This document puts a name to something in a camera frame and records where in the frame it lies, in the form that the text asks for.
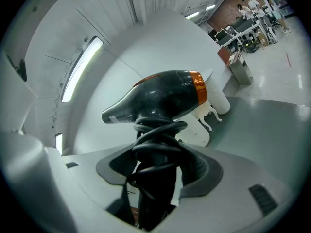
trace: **fluorescent light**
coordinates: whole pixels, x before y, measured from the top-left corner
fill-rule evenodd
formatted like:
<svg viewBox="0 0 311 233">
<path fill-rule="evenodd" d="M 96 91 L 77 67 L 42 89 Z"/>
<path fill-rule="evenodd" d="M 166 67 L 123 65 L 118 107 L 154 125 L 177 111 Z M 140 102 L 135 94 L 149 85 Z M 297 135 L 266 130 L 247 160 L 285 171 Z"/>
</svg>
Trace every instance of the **fluorescent light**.
<svg viewBox="0 0 311 233">
<path fill-rule="evenodd" d="M 299 88 L 302 89 L 301 75 L 298 74 Z"/>
<path fill-rule="evenodd" d="M 192 17 L 195 17 L 195 16 L 198 15 L 198 14 L 199 14 L 199 12 L 195 12 L 195 13 L 193 13 L 193 14 L 187 16 L 186 18 L 187 18 L 187 19 L 190 19 L 190 18 L 192 18 Z"/>
<path fill-rule="evenodd" d="M 55 143 L 56 143 L 56 149 L 62 155 L 63 153 L 63 135 L 62 133 L 58 133 L 55 135 Z"/>
<path fill-rule="evenodd" d="M 263 86 L 263 83 L 264 83 L 264 77 L 261 77 L 259 87 L 262 87 L 262 86 Z"/>
<path fill-rule="evenodd" d="M 63 95 L 61 98 L 63 103 L 69 102 L 71 100 L 72 94 L 81 77 L 81 74 L 83 73 L 87 64 L 102 44 L 103 42 L 100 38 L 94 37 L 90 40 L 85 51 L 80 54 L 76 64 L 71 70 L 71 73 L 67 79 L 67 83 L 63 89 Z"/>
<path fill-rule="evenodd" d="M 205 10 L 210 10 L 210 9 L 212 9 L 214 7 L 215 7 L 215 5 L 211 5 L 211 6 L 207 7 Z"/>
</svg>

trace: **brick wall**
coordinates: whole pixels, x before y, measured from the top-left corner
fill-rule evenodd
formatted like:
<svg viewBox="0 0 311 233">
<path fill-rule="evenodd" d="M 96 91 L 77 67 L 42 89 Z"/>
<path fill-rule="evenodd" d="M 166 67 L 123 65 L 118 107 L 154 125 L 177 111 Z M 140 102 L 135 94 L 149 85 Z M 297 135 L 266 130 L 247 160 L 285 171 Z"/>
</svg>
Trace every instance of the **brick wall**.
<svg viewBox="0 0 311 233">
<path fill-rule="evenodd" d="M 263 0 L 256 0 L 261 5 L 264 5 Z M 237 4 L 247 5 L 247 2 L 242 0 L 224 0 L 223 3 L 217 8 L 214 14 L 208 19 L 208 24 L 212 26 L 216 31 L 220 31 L 221 28 L 226 27 L 235 21 L 235 17 L 240 17 L 241 14 L 237 8 Z"/>
</svg>

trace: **desk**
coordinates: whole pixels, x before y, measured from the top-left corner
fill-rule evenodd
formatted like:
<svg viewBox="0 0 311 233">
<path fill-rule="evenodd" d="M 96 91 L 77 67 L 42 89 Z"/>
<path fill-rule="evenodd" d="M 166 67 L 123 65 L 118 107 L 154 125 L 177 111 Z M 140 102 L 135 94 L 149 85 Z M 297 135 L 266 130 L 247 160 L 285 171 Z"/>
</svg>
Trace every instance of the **desk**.
<svg viewBox="0 0 311 233">
<path fill-rule="evenodd" d="M 229 41 L 227 41 L 226 43 L 224 43 L 223 45 L 221 45 L 221 47 L 225 47 L 228 46 L 232 41 L 234 41 L 235 39 L 238 40 L 238 42 L 243 46 L 241 40 L 239 39 L 239 37 L 242 37 L 243 35 L 246 35 L 247 33 L 251 32 L 254 28 L 256 27 L 260 27 L 261 31 L 263 32 L 264 36 L 267 38 L 267 34 L 266 31 L 264 30 L 263 26 L 261 25 L 260 21 L 256 21 L 255 25 L 252 27 L 249 27 L 247 30 L 237 34 L 235 37 L 233 37 L 232 39 L 230 39 Z"/>
</svg>

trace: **gray floor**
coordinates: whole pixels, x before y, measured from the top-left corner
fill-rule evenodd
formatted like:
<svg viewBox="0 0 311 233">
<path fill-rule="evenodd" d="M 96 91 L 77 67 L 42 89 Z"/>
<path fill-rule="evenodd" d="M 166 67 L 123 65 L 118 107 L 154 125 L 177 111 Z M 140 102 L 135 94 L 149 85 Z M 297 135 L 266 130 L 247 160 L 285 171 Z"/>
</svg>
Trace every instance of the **gray floor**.
<svg viewBox="0 0 311 233">
<path fill-rule="evenodd" d="M 276 44 L 252 54 L 242 53 L 254 81 L 240 86 L 234 96 L 311 107 L 311 41 L 297 17 L 288 18 L 286 23 L 292 32 L 284 35 L 277 30 Z"/>
<path fill-rule="evenodd" d="M 293 191 L 311 164 L 311 108 L 291 103 L 228 97 L 231 110 L 205 117 L 212 127 L 209 147 L 253 160 Z"/>
</svg>

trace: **label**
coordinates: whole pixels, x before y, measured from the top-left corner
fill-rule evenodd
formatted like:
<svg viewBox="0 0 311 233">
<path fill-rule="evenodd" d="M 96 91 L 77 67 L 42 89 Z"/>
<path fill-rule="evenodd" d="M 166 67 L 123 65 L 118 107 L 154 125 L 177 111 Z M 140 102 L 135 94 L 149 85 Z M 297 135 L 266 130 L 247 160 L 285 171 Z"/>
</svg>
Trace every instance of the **label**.
<svg viewBox="0 0 311 233">
<path fill-rule="evenodd" d="M 119 122 L 115 116 L 110 116 L 109 118 L 110 118 L 110 121 L 112 121 L 113 123 Z"/>
</svg>

